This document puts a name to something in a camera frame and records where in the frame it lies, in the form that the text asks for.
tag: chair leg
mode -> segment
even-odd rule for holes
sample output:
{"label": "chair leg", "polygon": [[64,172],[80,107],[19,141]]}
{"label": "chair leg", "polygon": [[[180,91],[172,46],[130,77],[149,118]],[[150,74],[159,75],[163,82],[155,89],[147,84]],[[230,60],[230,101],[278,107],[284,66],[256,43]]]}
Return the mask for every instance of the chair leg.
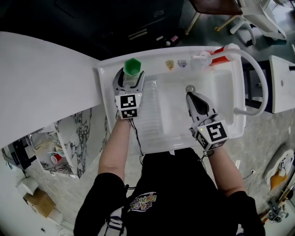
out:
{"label": "chair leg", "polygon": [[194,26],[195,22],[197,21],[197,19],[199,18],[200,15],[201,15],[201,14],[198,13],[198,12],[195,13],[195,15],[194,15],[194,17],[193,17],[191,23],[189,24],[188,28],[187,28],[187,29],[185,30],[185,32],[184,32],[185,35],[188,35],[188,34],[189,34],[190,30],[192,29],[192,27]]}
{"label": "chair leg", "polygon": [[224,22],[221,26],[219,27],[215,27],[214,30],[219,32],[221,29],[223,29],[226,25],[228,25],[230,22],[232,22],[235,18],[237,17],[237,15],[235,16],[231,16],[226,22]]}
{"label": "chair leg", "polygon": [[246,23],[246,20],[244,18],[240,18],[240,21],[238,24],[236,24],[234,27],[230,29],[230,33],[234,34],[243,24]]}
{"label": "chair leg", "polygon": [[255,45],[256,44],[256,39],[255,36],[253,34],[252,28],[250,26],[250,24],[248,22],[245,23],[247,30],[249,31],[250,35],[251,35],[251,39],[252,39],[252,44]]}

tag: chair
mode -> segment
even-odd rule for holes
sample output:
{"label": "chair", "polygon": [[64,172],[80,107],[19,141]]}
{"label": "chair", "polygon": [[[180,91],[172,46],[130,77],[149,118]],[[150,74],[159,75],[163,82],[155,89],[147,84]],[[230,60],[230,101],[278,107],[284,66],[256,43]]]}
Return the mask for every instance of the chair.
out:
{"label": "chair", "polygon": [[247,42],[247,46],[256,44],[250,24],[257,27],[265,37],[270,37],[273,40],[287,39],[285,32],[277,25],[271,10],[265,2],[256,0],[239,0],[239,2],[243,15],[240,16],[240,21],[230,32],[234,34],[242,25],[246,25],[252,38]]}
{"label": "chair", "polygon": [[200,17],[201,14],[211,14],[211,15],[231,15],[222,26],[219,28],[222,29],[225,25],[231,22],[238,15],[242,15],[242,11],[238,6],[236,0],[189,0],[193,5],[196,13],[185,30],[185,35],[188,35],[192,27],[194,26],[196,20]]}

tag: forearm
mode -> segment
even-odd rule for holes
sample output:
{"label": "forearm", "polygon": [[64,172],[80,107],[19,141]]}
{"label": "forearm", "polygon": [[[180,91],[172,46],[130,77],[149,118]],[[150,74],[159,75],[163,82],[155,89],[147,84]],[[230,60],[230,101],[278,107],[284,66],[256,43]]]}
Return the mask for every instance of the forearm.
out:
{"label": "forearm", "polygon": [[111,136],[101,153],[98,174],[106,172],[113,173],[124,181],[129,136],[130,124],[128,120],[121,120],[118,118]]}
{"label": "forearm", "polygon": [[243,178],[223,147],[214,150],[209,157],[217,188],[230,196],[237,191],[245,191]]}

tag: black t-shirt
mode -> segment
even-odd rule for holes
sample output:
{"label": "black t-shirt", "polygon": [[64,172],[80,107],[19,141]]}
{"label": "black t-shirt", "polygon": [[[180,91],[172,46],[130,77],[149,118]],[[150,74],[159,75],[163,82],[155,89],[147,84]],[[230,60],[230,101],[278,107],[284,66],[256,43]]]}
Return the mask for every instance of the black t-shirt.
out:
{"label": "black t-shirt", "polygon": [[[121,217],[110,217],[120,208]],[[235,236],[239,224],[244,235],[265,235],[254,199],[245,192],[225,197],[190,148],[175,151],[175,156],[147,154],[129,198],[118,176],[99,174],[77,215],[74,235],[97,236],[103,225],[111,227],[112,220],[123,222],[121,234],[125,229],[128,236]]]}

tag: wooden chair leg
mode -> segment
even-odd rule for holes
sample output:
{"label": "wooden chair leg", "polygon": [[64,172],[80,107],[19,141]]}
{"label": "wooden chair leg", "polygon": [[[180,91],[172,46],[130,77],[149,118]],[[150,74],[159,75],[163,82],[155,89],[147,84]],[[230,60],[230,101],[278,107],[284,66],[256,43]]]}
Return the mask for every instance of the wooden chair leg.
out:
{"label": "wooden chair leg", "polygon": [[219,32],[221,29],[223,29],[226,25],[228,25],[231,21],[233,21],[237,15],[231,16],[226,22],[224,22],[221,26],[215,27],[214,30]]}
{"label": "wooden chair leg", "polygon": [[185,35],[188,35],[188,34],[189,34],[190,30],[192,29],[192,27],[194,26],[195,22],[197,21],[197,19],[199,18],[200,15],[201,15],[201,14],[198,13],[198,12],[195,13],[195,15],[194,15],[194,17],[193,17],[191,23],[189,24],[188,28],[187,28],[187,29],[185,30],[185,32],[184,32]]}

